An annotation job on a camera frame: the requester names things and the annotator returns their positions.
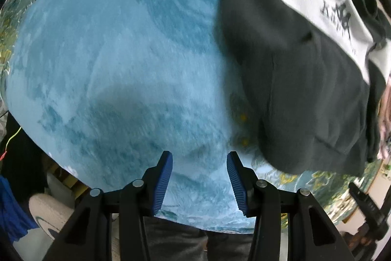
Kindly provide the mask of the white slipper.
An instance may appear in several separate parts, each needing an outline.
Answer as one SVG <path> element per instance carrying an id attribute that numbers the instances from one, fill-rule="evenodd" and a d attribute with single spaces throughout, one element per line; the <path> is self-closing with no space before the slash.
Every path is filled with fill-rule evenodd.
<path id="1" fill-rule="evenodd" d="M 29 211 L 36 224 L 55 240 L 74 209 L 50 195 L 38 193 L 29 199 Z"/>

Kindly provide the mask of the black and white Kappa hoodie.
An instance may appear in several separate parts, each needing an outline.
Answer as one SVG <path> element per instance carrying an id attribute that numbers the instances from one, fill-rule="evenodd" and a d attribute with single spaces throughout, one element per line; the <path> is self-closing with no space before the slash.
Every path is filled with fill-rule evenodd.
<path id="1" fill-rule="evenodd" d="M 262 155 L 276 169 L 361 176 L 379 151 L 390 21 L 376 0 L 220 0 Z"/>

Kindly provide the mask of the blue floral bed sheet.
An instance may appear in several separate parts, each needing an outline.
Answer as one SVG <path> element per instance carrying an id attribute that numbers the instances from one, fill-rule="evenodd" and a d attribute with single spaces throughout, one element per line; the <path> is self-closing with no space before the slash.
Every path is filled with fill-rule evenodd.
<path id="1" fill-rule="evenodd" d="M 25 133 L 90 187 L 120 189 L 165 150 L 174 169 L 159 216 L 251 233 L 226 171 L 234 150 L 282 187 L 262 155 L 220 0 L 7 0 L 3 98 Z M 314 170 L 306 170 L 299 177 Z"/>

